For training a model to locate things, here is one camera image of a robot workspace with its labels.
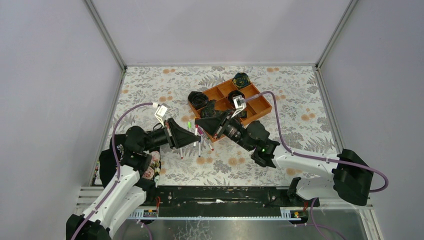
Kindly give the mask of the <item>white pen green tip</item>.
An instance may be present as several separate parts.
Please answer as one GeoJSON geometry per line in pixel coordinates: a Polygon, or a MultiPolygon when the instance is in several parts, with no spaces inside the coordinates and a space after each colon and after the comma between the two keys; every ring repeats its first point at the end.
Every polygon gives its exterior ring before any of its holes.
{"type": "Polygon", "coordinates": [[[184,159],[184,154],[183,154],[183,149],[182,148],[179,149],[179,153],[180,153],[180,158],[181,159],[184,159]]]}

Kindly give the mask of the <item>white pen blue tip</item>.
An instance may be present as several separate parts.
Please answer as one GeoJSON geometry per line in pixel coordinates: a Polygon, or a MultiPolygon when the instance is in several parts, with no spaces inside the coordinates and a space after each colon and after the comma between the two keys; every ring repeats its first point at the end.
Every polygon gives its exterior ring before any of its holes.
{"type": "Polygon", "coordinates": [[[202,154],[202,141],[200,140],[197,144],[197,149],[198,149],[198,157],[201,157],[202,154]]]}

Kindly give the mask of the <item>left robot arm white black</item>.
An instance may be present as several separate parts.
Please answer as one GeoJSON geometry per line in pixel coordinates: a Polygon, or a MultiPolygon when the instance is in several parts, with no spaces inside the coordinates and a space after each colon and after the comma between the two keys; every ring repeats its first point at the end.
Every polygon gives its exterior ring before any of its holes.
{"type": "Polygon", "coordinates": [[[117,169],[96,200],[80,215],[72,214],[66,222],[67,240],[111,240],[134,210],[155,195],[154,181],[143,178],[152,155],[163,145],[180,149],[198,142],[200,136],[179,126],[173,118],[162,127],[145,131],[130,127],[123,136],[123,155],[117,169]]]}

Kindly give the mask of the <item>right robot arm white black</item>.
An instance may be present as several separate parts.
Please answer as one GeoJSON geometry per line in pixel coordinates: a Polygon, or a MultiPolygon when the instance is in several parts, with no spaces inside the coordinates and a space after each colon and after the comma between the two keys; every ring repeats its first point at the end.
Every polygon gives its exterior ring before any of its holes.
{"type": "Polygon", "coordinates": [[[374,173],[352,150],[343,149],[339,154],[290,148],[269,138],[270,133],[258,120],[244,127],[231,117],[229,111],[214,117],[197,118],[195,124],[214,138],[222,135],[251,152],[251,159],[261,167],[295,169],[315,175],[316,180],[294,178],[289,195],[301,200],[339,197],[357,206],[368,202],[374,173]]]}

